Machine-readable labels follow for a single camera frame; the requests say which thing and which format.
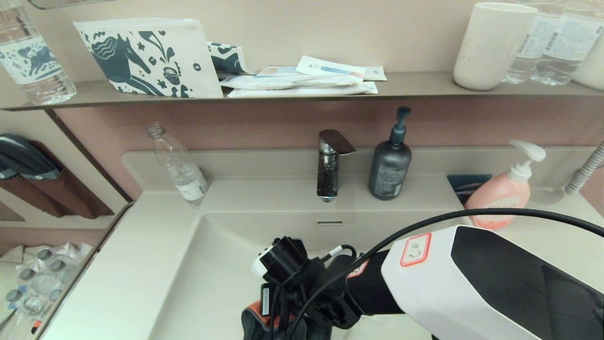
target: red label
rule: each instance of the red label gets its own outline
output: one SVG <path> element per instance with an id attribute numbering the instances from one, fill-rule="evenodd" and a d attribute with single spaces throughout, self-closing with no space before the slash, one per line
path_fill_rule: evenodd
<path id="1" fill-rule="evenodd" d="M 426 261 L 430 251 L 431 240 L 431 232 L 411 237 L 407 240 L 405 250 L 403 251 L 403 257 L 400 259 L 400 265 L 409 267 Z"/>
<path id="2" fill-rule="evenodd" d="M 365 268 L 367 268 L 368 264 L 369 264 L 369 260 L 363 262 L 363 264 L 361 264 L 357 269 L 353 270 L 352 273 L 348 274 L 347 278 L 356 278 L 360 274 L 363 274 L 363 272 L 365 271 Z"/>

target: faucet handle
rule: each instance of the faucet handle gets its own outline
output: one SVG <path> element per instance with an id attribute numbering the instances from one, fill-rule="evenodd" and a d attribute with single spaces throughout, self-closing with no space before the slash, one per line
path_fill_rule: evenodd
<path id="1" fill-rule="evenodd" d="M 323 130 L 319 132 L 319 152 L 325 155 L 347 155 L 356 149 L 338 130 Z"/>

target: soap dispenser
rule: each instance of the soap dispenser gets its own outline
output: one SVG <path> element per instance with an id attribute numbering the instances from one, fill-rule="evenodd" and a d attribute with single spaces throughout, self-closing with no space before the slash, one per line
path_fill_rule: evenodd
<path id="1" fill-rule="evenodd" d="M 369 191 L 380 200 L 391 200 L 400 194 L 411 164 L 411 149 L 403 143 L 409 113 L 411 109 L 406 106 L 398 109 L 398 123 L 392 127 L 390 139 L 380 143 L 373 153 Z"/>
<path id="2" fill-rule="evenodd" d="M 466 202 L 466 209 L 483 208 L 524 208 L 530 198 L 529 178 L 531 162 L 541 162 L 545 158 L 545 150 L 538 145 L 511 140 L 510 144 L 522 150 L 527 158 L 512 166 L 483 184 Z M 512 220 L 511 215 L 480 215 L 472 216 L 476 227 L 499 229 L 507 226 Z"/>

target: sink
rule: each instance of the sink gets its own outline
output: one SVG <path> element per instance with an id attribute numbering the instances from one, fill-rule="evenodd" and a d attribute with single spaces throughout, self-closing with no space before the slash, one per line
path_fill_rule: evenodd
<path id="1" fill-rule="evenodd" d="M 242 339 L 241 312 L 260 298 L 263 283 L 251 273 L 251 263 L 274 238 L 300 238 L 313 257 L 344 243 L 359 252 L 400 229 L 400 221 L 409 217 L 409 212 L 205 214 L 185 251 L 150 339 Z M 416 220 L 425 217 L 418 215 Z M 436 225 L 431 230 L 453 224 Z M 378 334 L 379 339 L 431 339 L 427 330 L 406 315 L 363 317 L 350 330 L 334 328 L 332 339 L 370 339 Z"/>

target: white pump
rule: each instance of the white pump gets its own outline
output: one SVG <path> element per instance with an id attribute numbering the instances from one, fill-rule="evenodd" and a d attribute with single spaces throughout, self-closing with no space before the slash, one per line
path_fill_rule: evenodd
<path id="1" fill-rule="evenodd" d="M 522 150 L 526 154 L 527 159 L 522 163 L 512 166 L 506 174 L 508 178 L 514 182 L 524 183 L 528 181 L 533 174 L 530 170 L 531 162 L 541 162 L 545 158 L 545 150 L 539 145 L 517 139 L 512 139 L 510 144 Z"/>

